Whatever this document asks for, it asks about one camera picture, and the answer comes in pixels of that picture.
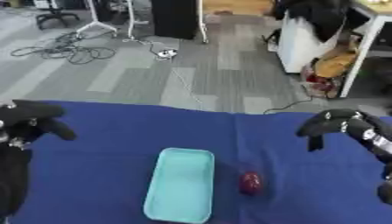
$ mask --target white container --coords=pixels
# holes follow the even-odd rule
[[[338,43],[339,35],[340,31],[323,43],[315,36],[312,24],[301,17],[290,18],[286,12],[277,49],[284,71],[300,73],[313,59],[331,51]]]

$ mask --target white desk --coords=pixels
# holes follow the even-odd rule
[[[353,8],[364,16],[369,17],[370,21],[365,37],[360,43],[360,54],[346,77],[340,97],[347,97],[375,38],[385,23],[392,22],[392,3],[370,4],[367,3],[367,0],[356,0],[353,2]]]

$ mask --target red object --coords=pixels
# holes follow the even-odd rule
[[[240,192],[247,195],[255,195],[262,190],[262,179],[254,172],[249,171],[240,177]]]

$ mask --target glove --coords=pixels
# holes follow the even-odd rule
[[[63,122],[54,120],[64,115],[64,109],[37,101],[15,100],[0,107],[0,130],[8,143],[18,137],[33,142],[45,133],[53,133],[64,140],[74,140],[76,135]]]
[[[386,139],[392,142],[392,128],[380,118],[362,111],[351,109],[331,109],[323,111],[308,121],[298,130],[299,137],[309,137],[309,151],[323,148],[322,136],[327,133],[345,132],[351,138],[371,151],[385,164],[382,177],[386,179],[378,188],[379,199],[392,205],[392,151]]]
[[[318,113],[307,120],[297,131],[299,137],[309,137],[309,151],[323,148],[322,136],[327,133],[343,132],[371,151],[376,157],[388,164],[392,162],[392,153],[380,149],[367,135],[374,132],[392,142],[392,127],[380,118],[352,109],[330,109]]]
[[[76,138],[71,129],[54,119],[64,113],[60,106],[37,101],[15,100],[0,105],[0,220],[14,214],[25,201],[32,159],[26,145],[45,133],[64,140]]]

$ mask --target blue tablecloth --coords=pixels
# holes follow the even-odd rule
[[[342,134],[307,152],[294,133],[303,113],[230,115],[158,106],[58,102],[79,135],[34,144],[29,195],[15,224],[156,223],[143,203],[158,154],[168,147],[215,155],[210,224],[386,224],[392,206],[376,194],[382,164]],[[256,171],[264,188],[238,192]]]

